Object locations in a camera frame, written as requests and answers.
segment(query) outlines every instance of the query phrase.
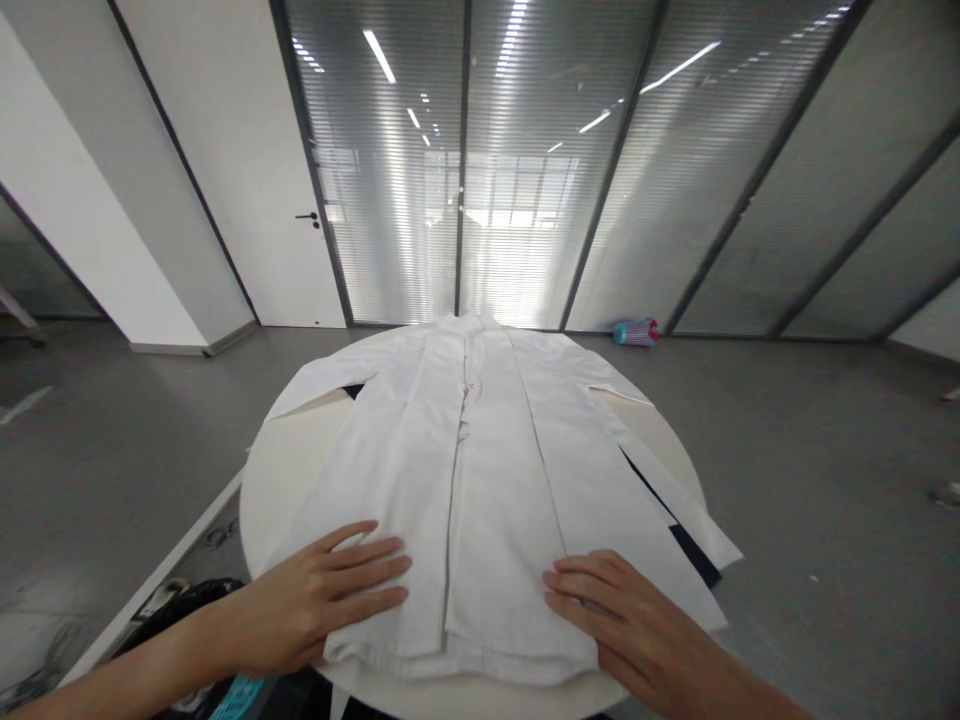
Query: ceiling light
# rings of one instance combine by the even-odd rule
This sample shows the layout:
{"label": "ceiling light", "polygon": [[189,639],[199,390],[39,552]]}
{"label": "ceiling light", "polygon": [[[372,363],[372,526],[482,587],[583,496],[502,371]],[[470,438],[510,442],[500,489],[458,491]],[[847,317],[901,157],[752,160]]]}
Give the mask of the ceiling light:
{"label": "ceiling light", "polygon": [[587,124],[584,125],[582,128],[580,128],[579,130],[577,130],[577,132],[582,135],[583,133],[585,133],[585,132],[586,132],[587,130],[589,130],[590,128],[592,128],[592,127],[594,127],[594,126],[599,125],[600,123],[602,123],[602,122],[603,122],[604,120],[606,120],[608,117],[610,117],[610,111],[609,111],[609,110],[604,110],[602,113],[600,113],[600,117],[598,117],[598,118],[597,118],[596,120],[594,120],[593,122],[587,123]]}
{"label": "ceiling light", "polygon": [[387,76],[387,82],[391,85],[396,85],[397,79],[393,76],[393,70],[390,69],[390,63],[387,62],[387,56],[384,55],[383,50],[380,49],[380,43],[377,42],[377,36],[373,34],[373,30],[364,30],[363,36],[370,44],[370,49],[373,50],[373,54],[377,56],[377,60],[380,62],[380,67],[383,68],[383,74]]}
{"label": "ceiling light", "polygon": [[667,80],[669,80],[670,78],[672,78],[674,75],[676,75],[678,72],[680,72],[681,70],[683,70],[683,69],[684,69],[685,67],[687,67],[688,65],[692,65],[693,63],[695,63],[697,60],[699,60],[700,58],[702,58],[704,55],[706,55],[708,52],[710,52],[711,50],[713,50],[713,49],[714,49],[715,47],[717,47],[719,44],[720,44],[720,41],[719,41],[719,40],[718,40],[717,42],[715,42],[715,43],[710,43],[710,44],[707,45],[703,50],[701,50],[701,51],[698,52],[696,55],[694,55],[693,57],[691,57],[689,60],[685,60],[684,62],[682,62],[682,63],[680,63],[679,65],[677,65],[673,70],[671,70],[670,72],[668,72],[666,75],[664,75],[662,78],[660,78],[660,79],[657,80],[656,82],[650,83],[649,85],[647,85],[645,88],[643,88],[643,90],[640,91],[640,94],[643,95],[645,92],[647,92],[647,91],[649,91],[649,90],[653,90],[654,88],[660,87],[660,86],[663,85]]}

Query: hand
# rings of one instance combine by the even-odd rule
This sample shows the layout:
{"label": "hand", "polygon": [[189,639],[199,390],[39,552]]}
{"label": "hand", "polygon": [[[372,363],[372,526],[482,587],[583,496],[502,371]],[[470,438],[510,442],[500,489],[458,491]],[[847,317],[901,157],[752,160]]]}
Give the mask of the hand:
{"label": "hand", "polygon": [[[554,563],[547,605],[597,640],[600,667],[666,718],[806,718],[611,550]],[[615,617],[582,605],[586,600]]]}
{"label": "hand", "polygon": [[323,657],[332,630],[400,605],[407,597],[400,587],[354,594],[407,571],[406,556],[373,562],[399,550],[399,538],[333,552],[376,527],[376,520],[342,527],[204,608],[204,626],[226,673],[260,677],[299,670]]}

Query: concrete floor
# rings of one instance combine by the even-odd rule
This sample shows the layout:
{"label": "concrete floor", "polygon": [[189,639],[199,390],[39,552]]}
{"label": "concrete floor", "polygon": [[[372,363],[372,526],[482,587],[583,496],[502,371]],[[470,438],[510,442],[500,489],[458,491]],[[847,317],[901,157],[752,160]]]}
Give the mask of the concrete floor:
{"label": "concrete floor", "polygon": [[[134,355],[103,323],[0,344],[0,406],[54,386],[0,427],[0,687],[64,624],[78,655],[297,368],[371,332],[260,330],[214,360]],[[728,649],[818,717],[960,714],[960,513],[925,496],[958,480],[960,405],[937,400],[955,374],[867,346],[575,337],[657,404],[746,555],[717,589]]]}

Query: finger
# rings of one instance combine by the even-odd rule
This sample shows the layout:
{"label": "finger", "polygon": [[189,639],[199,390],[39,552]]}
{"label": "finger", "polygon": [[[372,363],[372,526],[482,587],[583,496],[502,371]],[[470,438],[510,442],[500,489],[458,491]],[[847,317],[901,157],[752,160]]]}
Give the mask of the finger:
{"label": "finger", "polygon": [[599,558],[610,565],[613,565],[620,572],[630,572],[634,570],[633,565],[628,563],[616,550],[594,550],[590,557]]}
{"label": "finger", "polygon": [[592,553],[590,553],[590,556],[600,558],[601,560],[604,560],[608,564],[617,568],[617,570],[624,575],[627,583],[633,587],[642,589],[644,591],[656,591],[656,586],[647,580],[647,578],[633,565],[624,560],[620,553],[614,550],[594,550]]}
{"label": "finger", "polygon": [[561,560],[557,560],[553,567],[557,572],[578,572],[592,575],[595,578],[603,580],[607,585],[615,588],[622,588],[623,573],[615,568],[603,558],[593,555],[571,555]]}
{"label": "finger", "polygon": [[659,701],[653,686],[622,655],[604,643],[598,642],[597,659],[600,661],[600,667],[607,674],[612,675],[637,700],[655,711],[662,707],[663,703]]}
{"label": "finger", "polygon": [[339,530],[334,530],[332,533],[325,535],[312,545],[308,545],[307,548],[311,551],[330,552],[344,540],[349,540],[354,535],[373,532],[377,529],[377,525],[379,524],[380,523],[376,520],[362,520],[358,523],[344,525]]}
{"label": "finger", "polygon": [[590,637],[613,647],[619,647],[623,642],[623,623],[595,610],[585,608],[573,598],[544,593],[544,600],[557,615],[572,622]]}
{"label": "finger", "polygon": [[630,596],[583,573],[543,573],[543,584],[554,592],[588,600],[612,613],[625,617],[630,611]]}
{"label": "finger", "polygon": [[403,541],[400,538],[389,538],[367,545],[357,545],[347,550],[338,550],[324,558],[323,568],[325,570],[342,570],[354,565],[363,565],[371,560],[394,553],[401,547],[403,547]]}
{"label": "finger", "polygon": [[400,605],[407,599],[406,588],[392,587],[338,600],[330,606],[330,630],[366,620]]}
{"label": "finger", "polygon": [[341,597],[379,585],[385,580],[399,577],[410,569],[409,556],[367,563],[349,570],[338,570],[329,574],[327,588],[331,597]]}

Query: lab coat sleeve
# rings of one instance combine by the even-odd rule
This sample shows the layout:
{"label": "lab coat sleeve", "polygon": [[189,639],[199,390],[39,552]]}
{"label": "lab coat sleeve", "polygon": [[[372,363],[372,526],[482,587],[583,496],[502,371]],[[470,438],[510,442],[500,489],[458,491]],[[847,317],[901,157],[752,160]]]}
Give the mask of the lab coat sleeve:
{"label": "lab coat sleeve", "polygon": [[512,330],[514,342],[530,347],[559,366],[563,373],[583,387],[612,392],[628,400],[653,405],[632,382],[592,350],[587,350],[560,333],[538,333]]}
{"label": "lab coat sleeve", "polygon": [[264,422],[287,415],[338,388],[368,382],[397,353],[422,346],[423,332],[406,332],[370,348],[351,345],[329,357],[308,362],[280,393]]}

